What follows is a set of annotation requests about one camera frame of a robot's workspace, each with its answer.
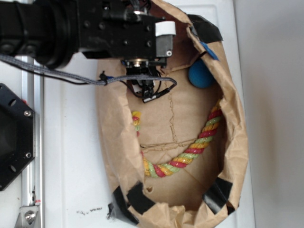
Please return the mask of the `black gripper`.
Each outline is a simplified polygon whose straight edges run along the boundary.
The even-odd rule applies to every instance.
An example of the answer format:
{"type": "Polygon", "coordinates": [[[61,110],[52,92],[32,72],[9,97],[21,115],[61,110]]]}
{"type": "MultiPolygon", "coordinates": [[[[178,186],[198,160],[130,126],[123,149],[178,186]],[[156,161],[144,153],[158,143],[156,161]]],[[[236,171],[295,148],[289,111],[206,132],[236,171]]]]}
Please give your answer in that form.
{"type": "Polygon", "coordinates": [[[77,10],[77,50],[86,58],[164,66],[173,54],[175,22],[150,14],[137,0],[79,0],[77,10]]]}

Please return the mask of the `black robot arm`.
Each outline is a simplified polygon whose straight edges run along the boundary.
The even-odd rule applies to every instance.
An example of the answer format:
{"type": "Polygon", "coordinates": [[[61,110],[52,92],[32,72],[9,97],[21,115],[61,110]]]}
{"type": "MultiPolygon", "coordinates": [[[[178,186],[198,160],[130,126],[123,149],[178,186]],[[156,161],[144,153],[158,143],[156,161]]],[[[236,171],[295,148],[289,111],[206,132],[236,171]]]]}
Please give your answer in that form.
{"type": "Polygon", "coordinates": [[[51,69],[75,53],[164,66],[175,22],[155,17],[137,0],[36,0],[0,4],[0,52],[29,56],[51,69]]]}

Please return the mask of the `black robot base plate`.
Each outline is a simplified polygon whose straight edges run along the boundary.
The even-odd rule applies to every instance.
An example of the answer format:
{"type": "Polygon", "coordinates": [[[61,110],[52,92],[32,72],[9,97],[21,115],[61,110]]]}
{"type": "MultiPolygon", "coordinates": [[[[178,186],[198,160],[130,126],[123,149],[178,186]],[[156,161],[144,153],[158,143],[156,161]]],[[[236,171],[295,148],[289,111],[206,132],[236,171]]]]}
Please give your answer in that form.
{"type": "Polygon", "coordinates": [[[0,190],[34,159],[35,112],[5,84],[0,85],[0,190]]]}

